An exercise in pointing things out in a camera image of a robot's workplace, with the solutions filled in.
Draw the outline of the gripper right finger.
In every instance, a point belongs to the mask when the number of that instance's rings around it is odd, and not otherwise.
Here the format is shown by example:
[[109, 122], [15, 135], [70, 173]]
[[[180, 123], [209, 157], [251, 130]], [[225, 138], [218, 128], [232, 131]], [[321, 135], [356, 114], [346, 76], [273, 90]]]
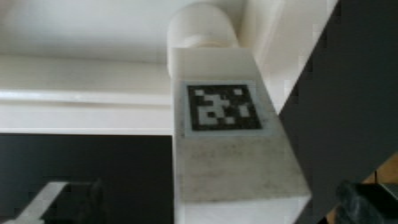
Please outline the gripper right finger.
[[398, 224], [398, 184], [342, 182], [335, 224]]

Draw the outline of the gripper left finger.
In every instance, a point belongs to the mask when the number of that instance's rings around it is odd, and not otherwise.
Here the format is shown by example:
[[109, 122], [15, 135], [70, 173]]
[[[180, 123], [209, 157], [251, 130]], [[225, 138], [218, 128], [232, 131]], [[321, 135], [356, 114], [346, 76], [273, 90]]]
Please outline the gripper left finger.
[[104, 224], [100, 181], [51, 181], [8, 224]]

